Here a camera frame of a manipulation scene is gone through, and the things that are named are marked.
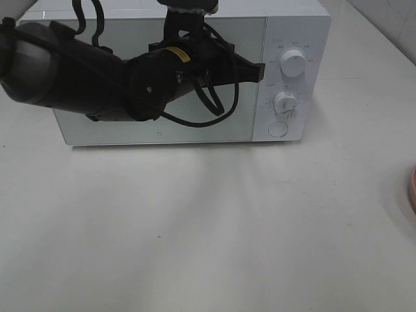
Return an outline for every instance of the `power knob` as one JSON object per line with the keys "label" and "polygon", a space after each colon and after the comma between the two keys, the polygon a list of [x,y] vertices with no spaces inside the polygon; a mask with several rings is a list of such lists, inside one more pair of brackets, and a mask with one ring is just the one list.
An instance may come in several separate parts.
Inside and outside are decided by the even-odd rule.
{"label": "power knob", "polygon": [[273,106],[276,114],[288,114],[297,108],[298,101],[292,93],[281,92],[274,98]]}
{"label": "power knob", "polygon": [[306,69],[306,53],[300,48],[294,47],[287,50],[280,58],[281,71],[287,77],[298,77]]}

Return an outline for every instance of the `pink object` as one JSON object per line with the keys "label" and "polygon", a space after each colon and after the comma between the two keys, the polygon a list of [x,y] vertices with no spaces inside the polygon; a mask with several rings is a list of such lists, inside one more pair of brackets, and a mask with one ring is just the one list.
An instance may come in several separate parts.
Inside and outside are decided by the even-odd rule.
{"label": "pink object", "polygon": [[410,202],[413,206],[413,210],[416,212],[416,168],[411,174],[410,179]]}

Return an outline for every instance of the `yellow label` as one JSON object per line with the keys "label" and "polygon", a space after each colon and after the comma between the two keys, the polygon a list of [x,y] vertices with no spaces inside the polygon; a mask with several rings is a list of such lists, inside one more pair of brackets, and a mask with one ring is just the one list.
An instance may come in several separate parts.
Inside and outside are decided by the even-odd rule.
{"label": "yellow label", "polygon": [[166,47],[165,50],[175,53],[184,63],[190,62],[190,56],[178,47]]}

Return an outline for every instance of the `white tabletop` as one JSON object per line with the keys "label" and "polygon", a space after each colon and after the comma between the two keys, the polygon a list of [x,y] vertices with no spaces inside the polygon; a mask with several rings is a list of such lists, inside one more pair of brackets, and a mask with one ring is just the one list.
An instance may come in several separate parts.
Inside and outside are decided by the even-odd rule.
{"label": "white tabletop", "polygon": [[415,86],[344,4],[301,142],[71,149],[0,93],[0,311],[414,312]]}

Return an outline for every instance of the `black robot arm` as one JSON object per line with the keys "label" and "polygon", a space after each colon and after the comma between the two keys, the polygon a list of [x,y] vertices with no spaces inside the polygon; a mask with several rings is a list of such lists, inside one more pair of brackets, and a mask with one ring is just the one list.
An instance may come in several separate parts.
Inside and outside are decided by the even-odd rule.
{"label": "black robot arm", "polygon": [[[55,21],[48,27],[26,23],[15,28],[12,19],[3,20],[0,83],[12,99],[78,112],[93,121],[142,122],[162,116],[189,127],[208,127],[233,114],[239,83],[263,78],[264,64],[236,54],[233,44],[204,22],[204,14],[212,12],[218,1],[200,1],[196,8],[201,11],[196,12],[188,7],[193,1],[160,0],[176,8],[168,10],[164,38],[131,60],[121,60],[99,46],[105,21],[99,0],[92,2],[98,20],[92,45],[75,39],[85,29],[80,0],[73,0],[80,22],[77,31]],[[228,84],[235,85],[235,100],[225,112],[215,87]],[[169,102],[191,91],[217,119],[195,123],[165,113]]]}

